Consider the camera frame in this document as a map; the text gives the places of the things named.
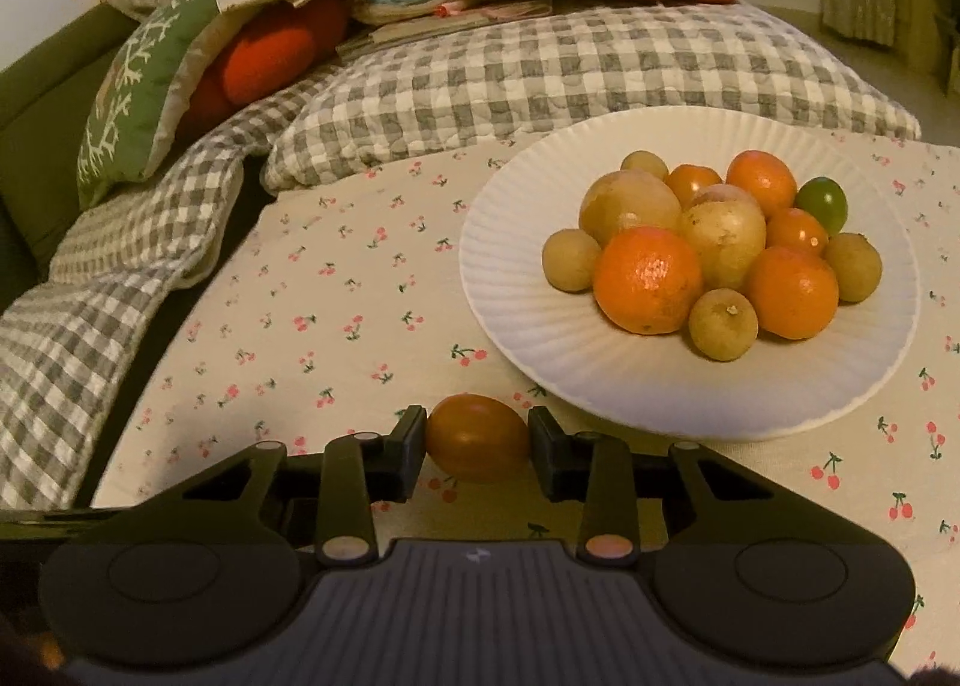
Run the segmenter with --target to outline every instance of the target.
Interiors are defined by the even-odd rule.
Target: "orange tomato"
[[[530,461],[530,432],[517,412],[479,394],[454,394],[426,422],[426,452],[465,483],[498,483]]]
[[[710,167],[697,167],[693,164],[680,164],[664,178],[666,185],[680,200],[680,207],[686,209],[693,199],[693,194],[701,188],[722,183],[714,170]]]
[[[702,293],[697,251],[676,232],[653,226],[617,234],[593,270],[593,296],[600,309],[631,333],[678,331]]]
[[[763,151],[744,151],[731,162],[727,183],[752,194],[767,219],[793,206],[797,180],[778,157]]]
[[[768,247],[760,253],[743,294],[757,311],[760,328],[784,339],[817,336],[840,305],[840,288],[829,264],[796,247]]]
[[[822,256],[828,241],[827,230],[817,218],[796,207],[776,211],[767,222],[767,247],[800,247]]]

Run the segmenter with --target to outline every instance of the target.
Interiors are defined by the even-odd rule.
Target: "gingham pillow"
[[[268,189],[631,107],[696,104],[902,139],[920,124],[760,9],[594,7],[356,58],[280,137]]]

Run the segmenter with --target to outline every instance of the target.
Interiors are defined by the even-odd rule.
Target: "red cushion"
[[[190,97],[190,108],[176,127],[178,142],[197,141],[206,132],[218,127],[240,107],[230,103],[220,87],[220,76],[209,67],[200,78],[197,90]]]
[[[270,4],[227,46],[220,80],[227,99],[244,107],[284,88],[333,53],[347,30],[347,4],[313,0],[296,9]]]

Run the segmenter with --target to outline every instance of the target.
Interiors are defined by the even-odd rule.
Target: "mandarin orange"
[[[653,226],[620,232],[593,270],[593,295],[621,329],[640,335],[680,330],[704,293],[696,250],[679,234]]]
[[[778,210],[793,206],[797,180],[784,162],[771,153],[744,151],[731,162],[727,184],[752,194],[767,219]]]
[[[810,339],[833,320],[840,304],[836,275],[826,261],[796,247],[768,247],[747,274],[743,290],[764,331]]]

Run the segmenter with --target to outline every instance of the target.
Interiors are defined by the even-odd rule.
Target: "logo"
[[[464,556],[474,564],[480,564],[491,557],[491,552],[487,550],[486,547],[474,547],[473,550],[468,550],[464,553]]]

